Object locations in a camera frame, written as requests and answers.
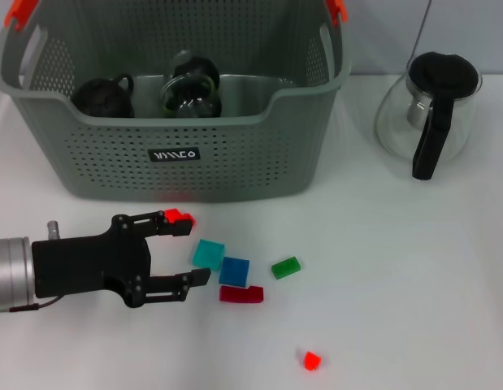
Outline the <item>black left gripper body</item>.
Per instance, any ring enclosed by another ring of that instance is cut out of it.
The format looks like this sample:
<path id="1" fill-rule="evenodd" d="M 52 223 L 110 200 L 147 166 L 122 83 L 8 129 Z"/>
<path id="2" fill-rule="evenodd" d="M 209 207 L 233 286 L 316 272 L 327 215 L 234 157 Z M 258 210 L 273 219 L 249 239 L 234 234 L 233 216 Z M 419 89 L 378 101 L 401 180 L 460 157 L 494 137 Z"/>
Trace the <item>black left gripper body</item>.
<path id="1" fill-rule="evenodd" d="M 33 242 L 36 297 L 108 290 L 130 308 L 143 306 L 150 278 L 146 238 L 151 235 L 151 222 L 125 218 L 113 219 L 100 235 Z"/>

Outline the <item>blue square toy brick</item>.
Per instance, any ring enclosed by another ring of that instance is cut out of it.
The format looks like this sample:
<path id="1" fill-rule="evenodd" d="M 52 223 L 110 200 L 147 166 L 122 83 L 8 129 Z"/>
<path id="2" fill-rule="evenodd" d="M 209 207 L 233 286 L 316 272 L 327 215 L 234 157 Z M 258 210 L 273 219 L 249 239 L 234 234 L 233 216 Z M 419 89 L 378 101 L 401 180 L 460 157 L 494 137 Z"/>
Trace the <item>blue square toy brick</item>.
<path id="1" fill-rule="evenodd" d="M 249 273 L 249 260 L 224 257 L 219 273 L 219 283 L 245 288 Z"/>

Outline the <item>grey-green perforated plastic storage bin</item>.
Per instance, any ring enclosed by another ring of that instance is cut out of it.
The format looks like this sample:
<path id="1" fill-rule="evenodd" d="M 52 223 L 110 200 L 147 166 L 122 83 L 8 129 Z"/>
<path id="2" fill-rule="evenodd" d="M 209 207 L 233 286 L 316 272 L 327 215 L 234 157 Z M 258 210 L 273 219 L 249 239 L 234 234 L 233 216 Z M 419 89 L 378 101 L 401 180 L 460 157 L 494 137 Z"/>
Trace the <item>grey-green perforated plastic storage bin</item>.
<path id="1" fill-rule="evenodd" d="M 344 0 L 13 0 L 0 89 L 67 190 L 135 202 L 232 202 L 311 182 L 349 74 Z M 169 119 L 159 94 L 191 50 L 220 74 L 218 118 Z M 128 73 L 133 118 L 81 113 L 74 92 Z"/>

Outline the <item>dark red long toy brick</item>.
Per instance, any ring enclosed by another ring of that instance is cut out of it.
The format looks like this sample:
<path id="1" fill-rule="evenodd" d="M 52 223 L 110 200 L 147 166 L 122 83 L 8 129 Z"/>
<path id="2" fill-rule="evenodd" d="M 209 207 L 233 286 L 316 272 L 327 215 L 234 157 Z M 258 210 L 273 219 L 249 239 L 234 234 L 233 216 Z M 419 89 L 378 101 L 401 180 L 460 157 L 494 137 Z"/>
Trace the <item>dark red long toy brick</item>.
<path id="1" fill-rule="evenodd" d="M 248 288 L 221 286 L 219 300 L 226 303 L 258 304 L 264 300 L 264 290 L 259 286 L 249 286 Z"/>

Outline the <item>green toy brick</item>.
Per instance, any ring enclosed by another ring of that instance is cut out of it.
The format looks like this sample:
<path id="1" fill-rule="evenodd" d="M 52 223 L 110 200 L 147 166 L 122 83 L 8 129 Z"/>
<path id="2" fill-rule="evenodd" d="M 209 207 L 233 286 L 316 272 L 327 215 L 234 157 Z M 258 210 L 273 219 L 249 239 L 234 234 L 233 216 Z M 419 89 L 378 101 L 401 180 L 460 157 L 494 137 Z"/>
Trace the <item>green toy brick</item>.
<path id="1" fill-rule="evenodd" d="M 271 273 L 277 280 L 295 274 L 301 270 L 301 264 L 296 257 L 287 258 L 271 266 Z"/>

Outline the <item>black clay teapot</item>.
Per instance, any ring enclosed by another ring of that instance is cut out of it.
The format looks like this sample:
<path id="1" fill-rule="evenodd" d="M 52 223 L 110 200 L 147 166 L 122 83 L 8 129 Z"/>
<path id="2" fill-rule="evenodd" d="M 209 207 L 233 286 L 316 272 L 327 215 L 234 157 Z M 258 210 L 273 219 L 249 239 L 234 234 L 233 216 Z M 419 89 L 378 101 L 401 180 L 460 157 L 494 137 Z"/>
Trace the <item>black clay teapot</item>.
<path id="1" fill-rule="evenodd" d="M 128 73 L 114 79 L 95 78 L 81 85 L 71 101 L 83 114 L 100 118 L 133 118 L 134 80 Z"/>

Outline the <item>teal square toy plate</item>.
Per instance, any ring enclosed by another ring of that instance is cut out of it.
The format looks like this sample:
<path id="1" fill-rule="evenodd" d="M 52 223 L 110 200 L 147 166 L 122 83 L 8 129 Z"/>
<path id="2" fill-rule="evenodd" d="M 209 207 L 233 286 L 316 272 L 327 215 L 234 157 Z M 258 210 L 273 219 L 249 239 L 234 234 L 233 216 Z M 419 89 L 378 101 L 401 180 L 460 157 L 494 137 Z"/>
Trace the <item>teal square toy plate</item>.
<path id="1" fill-rule="evenodd" d="M 218 271 L 225 255 L 225 245 L 200 239 L 193 255 L 193 265 Z"/>

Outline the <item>glass teacup with black sleeve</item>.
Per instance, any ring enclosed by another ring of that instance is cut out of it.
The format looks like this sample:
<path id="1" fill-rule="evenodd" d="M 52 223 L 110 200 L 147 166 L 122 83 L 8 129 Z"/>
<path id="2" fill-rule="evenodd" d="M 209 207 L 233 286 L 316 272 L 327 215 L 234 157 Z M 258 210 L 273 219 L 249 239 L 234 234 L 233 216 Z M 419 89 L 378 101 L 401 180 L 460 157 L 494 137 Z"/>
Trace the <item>glass teacup with black sleeve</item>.
<path id="1" fill-rule="evenodd" d="M 172 78 L 161 89 L 159 104 L 167 118 L 218 118 L 222 113 L 218 89 L 204 74 L 187 73 Z"/>
<path id="2" fill-rule="evenodd" d="M 171 60 L 169 75 L 175 78 L 188 73 L 209 76 L 216 85 L 219 85 L 220 74 L 213 61 L 191 50 L 182 50 Z"/>

